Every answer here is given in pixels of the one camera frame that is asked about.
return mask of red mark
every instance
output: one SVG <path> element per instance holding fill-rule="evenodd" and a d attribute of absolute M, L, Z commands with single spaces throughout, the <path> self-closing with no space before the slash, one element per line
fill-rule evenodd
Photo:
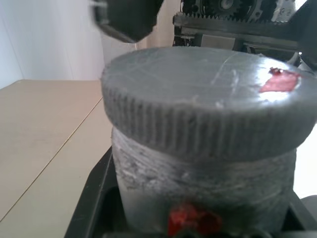
<path fill-rule="evenodd" d="M 300 78 L 300 74 L 282 70 L 279 68 L 271 68 L 272 77 L 260 89 L 260 93 L 264 92 L 291 92 L 294 90 Z"/>
<path fill-rule="evenodd" d="M 220 231 L 221 217 L 191 204 L 183 204 L 174 209 L 168 218 L 168 235 L 174 236 L 182 229 L 195 230 L 201 235 L 210 235 Z"/>

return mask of black plastic base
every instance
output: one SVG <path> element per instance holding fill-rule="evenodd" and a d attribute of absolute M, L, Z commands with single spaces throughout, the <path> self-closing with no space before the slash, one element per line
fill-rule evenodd
<path fill-rule="evenodd" d="M 312 198 L 306 199 L 306 201 L 303 202 L 313 203 Z M 303 202 L 295 193 L 292 194 L 283 233 L 278 236 L 279 238 L 317 238 L 317 222 Z M 111 148 L 90 172 L 65 235 L 65 238 L 105 237 L 164 237 L 160 234 L 136 234 L 128 228 L 117 185 Z"/>

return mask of beige table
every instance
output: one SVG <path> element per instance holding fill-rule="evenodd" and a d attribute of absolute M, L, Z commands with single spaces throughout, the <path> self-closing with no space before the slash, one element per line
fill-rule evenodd
<path fill-rule="evenodd" d="M 110 147 L 97 81 L 20 81 L 0 90 L 0 238 L 62 238 Z M 298 149 L 294 189 L 317 194 L 317 127 Z"/>

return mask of gray lid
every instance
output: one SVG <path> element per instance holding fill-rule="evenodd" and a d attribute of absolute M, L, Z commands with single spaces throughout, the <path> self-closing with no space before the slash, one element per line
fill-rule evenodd
<path fill-rule="evenodd" d="M 271 67 L 298 72 L 291 92 L 260 90 Z M 103 73 L 111 122 L 150 148 L 195 160 L 252 160 L 299 146 L 317 118 L 315 78 L 279 61 L 211 48 L 135 51 Z"/>

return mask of gray cylinder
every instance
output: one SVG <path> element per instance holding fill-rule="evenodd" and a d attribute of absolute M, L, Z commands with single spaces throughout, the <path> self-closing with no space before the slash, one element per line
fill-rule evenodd
<path fill-rule="evenodd" d="M 264 92 L 271 67 L 293 72 Z M 218 214 L 224 231 L 279 231 L 296 148 L 317 118 L 314 78 L 281 62 L 210 48 L 161 48 L 115 59 L 103 75 L 113 157 L 129 224 L 167 232 L 184 202 Z"/>

